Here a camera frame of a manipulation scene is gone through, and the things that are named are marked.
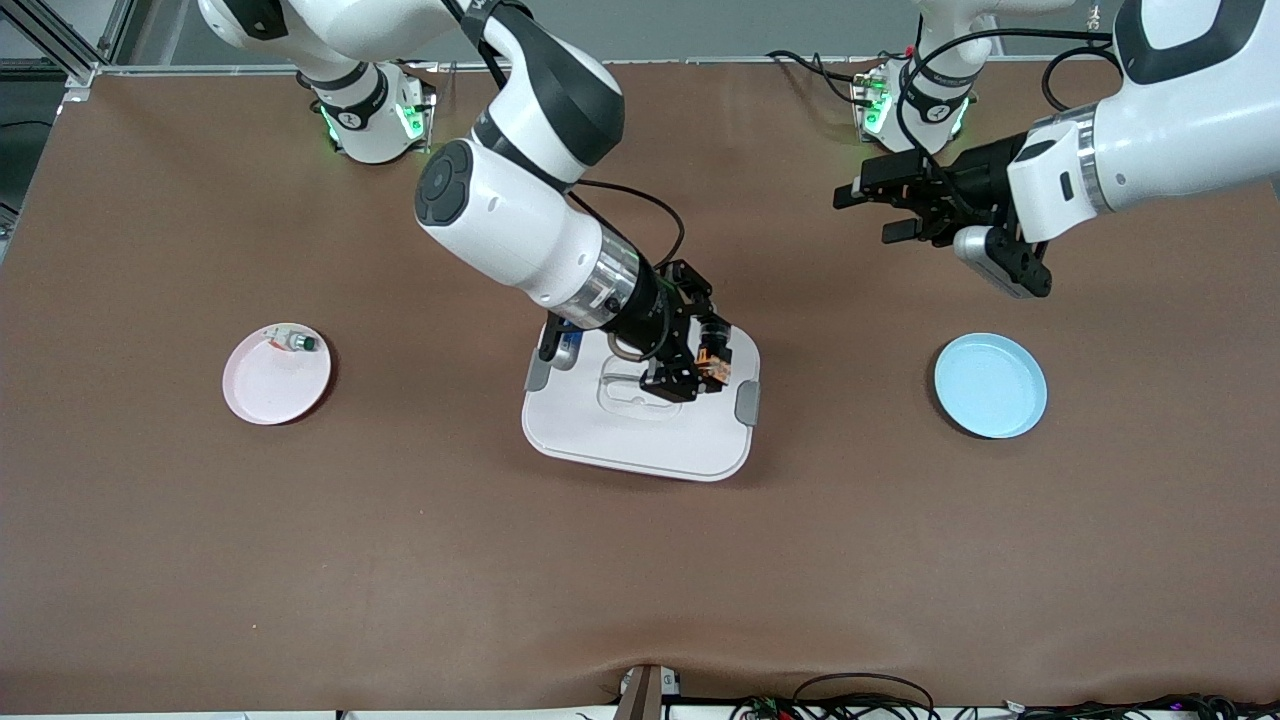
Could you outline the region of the light blue round plate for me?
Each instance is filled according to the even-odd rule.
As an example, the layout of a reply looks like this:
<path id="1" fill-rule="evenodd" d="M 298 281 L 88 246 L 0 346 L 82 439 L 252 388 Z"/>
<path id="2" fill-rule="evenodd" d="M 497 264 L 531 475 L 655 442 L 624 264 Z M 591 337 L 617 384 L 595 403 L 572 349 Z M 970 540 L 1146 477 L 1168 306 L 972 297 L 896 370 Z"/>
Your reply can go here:
<path id="1" fill-rule="evenodd" d="M 945 414 L 965 432 L 1010 439 L 1033 429 L 1048 406 L 1041 365 L 1018 342 L 995 333 L 970 333 L 945 345 L 932 372 Z"/>

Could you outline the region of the brown wedge bracket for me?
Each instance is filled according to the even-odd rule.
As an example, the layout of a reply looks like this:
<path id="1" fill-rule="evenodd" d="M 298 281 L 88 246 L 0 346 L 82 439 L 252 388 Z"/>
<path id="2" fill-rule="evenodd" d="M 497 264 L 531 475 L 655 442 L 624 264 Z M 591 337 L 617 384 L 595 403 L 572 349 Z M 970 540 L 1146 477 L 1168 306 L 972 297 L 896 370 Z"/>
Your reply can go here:
<path id="1" fill-rule="evenodd" d="M 650 664 L 627 670 L 620 689 L 612 720 L 672 720 L 671 701 L 682 697 L 678 671 Z"/>

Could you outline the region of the pink round plate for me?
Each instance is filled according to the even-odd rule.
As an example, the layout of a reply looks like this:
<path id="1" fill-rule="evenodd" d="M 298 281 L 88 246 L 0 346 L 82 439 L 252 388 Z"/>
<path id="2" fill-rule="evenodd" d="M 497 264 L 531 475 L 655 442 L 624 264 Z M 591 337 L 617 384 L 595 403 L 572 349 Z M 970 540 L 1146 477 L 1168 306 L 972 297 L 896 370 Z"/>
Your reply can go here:
<path id="1" fill-rule="evenodd" d="M 292 325 L 314 334 L 315 352 L 284 352 L 271 347 L 262 332 Z M 265 325 L 247 334 L 230 352 L 221 374 L 227 406 L 241 420 L 261 427 L 297 421 L 312 411 L 335 379 L 335 360 L 320 332 L 300 323 Z"/>

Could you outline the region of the aluminium frame profile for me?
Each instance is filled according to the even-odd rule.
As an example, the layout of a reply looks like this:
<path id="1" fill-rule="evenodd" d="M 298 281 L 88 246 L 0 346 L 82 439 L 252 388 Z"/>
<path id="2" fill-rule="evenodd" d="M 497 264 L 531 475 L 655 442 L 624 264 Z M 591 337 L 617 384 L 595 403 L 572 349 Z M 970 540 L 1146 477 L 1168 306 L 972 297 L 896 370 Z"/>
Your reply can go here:
<path id="1" fill-rule="evenodd" d="M 0 79 L 87 85 L 129 59 L 148 0 L 0 0 Z"/>

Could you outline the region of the orange and black push-button switch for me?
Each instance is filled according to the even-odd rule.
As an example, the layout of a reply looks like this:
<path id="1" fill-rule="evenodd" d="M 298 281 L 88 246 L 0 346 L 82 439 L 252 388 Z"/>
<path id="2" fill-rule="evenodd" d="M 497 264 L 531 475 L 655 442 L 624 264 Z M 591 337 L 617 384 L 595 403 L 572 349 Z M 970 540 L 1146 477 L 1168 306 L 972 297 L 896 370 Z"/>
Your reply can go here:
<path id="1" fill-rule="evenodd" d="M 700 342 L 695 356 L 695 368 L 703 393 L 718 393 L 730 383 L 732 373 L 732 350 L 730 338 L 732 325 L 707 318 L 700 324 Z"/>

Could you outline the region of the white lidded storage box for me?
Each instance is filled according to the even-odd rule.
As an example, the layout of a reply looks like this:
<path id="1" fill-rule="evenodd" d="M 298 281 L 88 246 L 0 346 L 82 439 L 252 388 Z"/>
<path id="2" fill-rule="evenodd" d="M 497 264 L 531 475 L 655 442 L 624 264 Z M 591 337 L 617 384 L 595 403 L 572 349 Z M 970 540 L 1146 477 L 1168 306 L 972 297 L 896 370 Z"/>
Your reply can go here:
<path id="1" fill-rule="evenodd" d="M 762 379 L 754 340 L 735 328 L 730 347 L 727 389 L 671 404 L 640 391 L 643 364 L 616 357 L 604 333 L 584 332 L 575 366 L 553 369 L 543 391 L 525 392 L 525 437 L 539 452 L 571 462 L 680 480 L 723 480 L 745 465 L 755 428 L 733 415 L 737 387 Z"/>

